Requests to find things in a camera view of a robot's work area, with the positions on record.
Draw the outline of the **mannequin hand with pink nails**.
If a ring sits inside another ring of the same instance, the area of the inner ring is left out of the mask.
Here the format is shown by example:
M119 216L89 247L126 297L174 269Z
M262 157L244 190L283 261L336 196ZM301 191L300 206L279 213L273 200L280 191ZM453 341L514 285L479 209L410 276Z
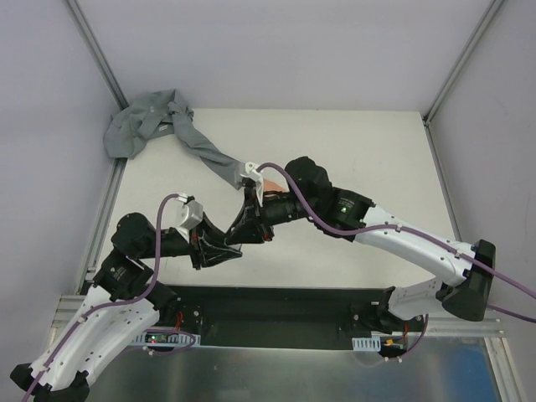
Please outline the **mannequin hand with pink nails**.
M266 197L276 196L278 194L284 194L284 193L287 193L287 192L288 192L287 188L284 188L281 185L279 185L278 183L275 183L275 182L273 182L271 180L265 180L263 182L263 194Z

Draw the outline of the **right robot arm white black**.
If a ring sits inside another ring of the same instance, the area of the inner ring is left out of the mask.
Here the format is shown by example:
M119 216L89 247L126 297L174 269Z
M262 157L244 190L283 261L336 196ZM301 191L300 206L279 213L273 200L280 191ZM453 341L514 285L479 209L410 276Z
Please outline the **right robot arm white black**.
M389 252L431 273L413 286L391 286L380 301L363 309L363 325L391 333L418 316L445 311L468 322L485 317L496 248L441 238L395 217L372 199L332 185L324 167L309 157L280 170L286 192L265 190L262 167L240 165L236 174L244 203L226 235L228 245L262 244L278 224L307 219L325 235Z

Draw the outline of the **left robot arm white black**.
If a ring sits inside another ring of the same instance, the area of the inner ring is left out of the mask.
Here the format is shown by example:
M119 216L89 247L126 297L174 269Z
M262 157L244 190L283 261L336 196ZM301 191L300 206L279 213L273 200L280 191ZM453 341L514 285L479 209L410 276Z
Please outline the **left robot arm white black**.
M91 385L137 335L177 316L178 295L157 280L157 266L143 261L186 255L200 269L240 258L241 245L227 237L204 214L169 229L140 213L125 215L112 235L111 253L64 331L39 358L17 365L10 379L25 399L86 400Z

